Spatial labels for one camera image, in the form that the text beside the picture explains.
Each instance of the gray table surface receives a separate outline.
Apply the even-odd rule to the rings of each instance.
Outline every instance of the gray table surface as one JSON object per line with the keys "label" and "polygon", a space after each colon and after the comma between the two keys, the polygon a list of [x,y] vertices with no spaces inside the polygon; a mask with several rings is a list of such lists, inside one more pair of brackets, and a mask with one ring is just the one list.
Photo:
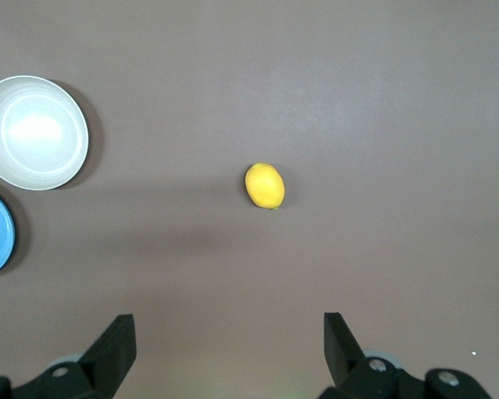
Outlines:
{"label": "gray table surface", "polygon": [[0,80],[25,74],[91,146],[60,189],[0,179],[14,385],[133,313],[118,398],[313,399],[341,312],[499,399],[499,1],[0,1]]}

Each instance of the screw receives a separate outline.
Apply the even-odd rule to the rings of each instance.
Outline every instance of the screw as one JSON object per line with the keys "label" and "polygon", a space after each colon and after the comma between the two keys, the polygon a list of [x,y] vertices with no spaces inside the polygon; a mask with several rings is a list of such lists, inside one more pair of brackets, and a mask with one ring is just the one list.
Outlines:
{"label": "screw", "polygon": [[457,376],[455,376],[452,372],[439,372],[438,378],[440,378],[440,381],[442,381],[443,383],[452,387],[456,387],[458,384],[460,384]]}
{"label": "screw", "polygon": [[381,359],[372,359],[369,361],[369,366],[375,372],[386,372],[386,364]]}
{"label": "screw", "polygon": [[52,377],[59,378],[63,377],[68,373],[68,367],[59,367],[52,372]]}

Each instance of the yellow lemon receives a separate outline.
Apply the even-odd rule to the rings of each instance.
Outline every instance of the yellow lemon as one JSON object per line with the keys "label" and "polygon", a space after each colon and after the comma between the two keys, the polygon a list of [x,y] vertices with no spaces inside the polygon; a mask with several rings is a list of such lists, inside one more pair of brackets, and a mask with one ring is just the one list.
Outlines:
{"label": "yellow lemon", "polygon": [[246,189],[251,200],[261,208],[277,209],[283,202],[283,179],[272,165],[252,165],[246,172]]}

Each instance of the silver bolt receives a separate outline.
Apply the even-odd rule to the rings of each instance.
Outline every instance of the silver bolt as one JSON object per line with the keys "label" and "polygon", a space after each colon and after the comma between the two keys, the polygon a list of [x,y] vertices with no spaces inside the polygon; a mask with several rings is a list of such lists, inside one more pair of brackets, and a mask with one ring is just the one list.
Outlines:
{"label": "silver bolt", "polygon": [[386,372],[386,364],[381,359],[372,359],[369,361],[369,366],[375,372]]}
{"label": "silver bolt", "polygon": [[59,367],[52,372],[52,377],[59,378],[63,377],[68,373],[68,367]]}
{"label": "silver bolt", "polygon": [[439,372],[438,378],[440,378],[440,381],[442,381],[443,383],[452,387],[456,387],[458,384],[460,384],[457,376],[455,376],[452,372]]}

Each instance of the lemon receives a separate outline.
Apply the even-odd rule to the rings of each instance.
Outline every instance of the lemon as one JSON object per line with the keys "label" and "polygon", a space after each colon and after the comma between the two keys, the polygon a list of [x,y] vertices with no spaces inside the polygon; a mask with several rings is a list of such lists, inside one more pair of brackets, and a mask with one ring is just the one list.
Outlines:
{"label": "lemon", "polygon": [[261,208],[277,209],[283,202],[283,179],[272,165],[252,165],[246,172],[246,189],[251,200]]}

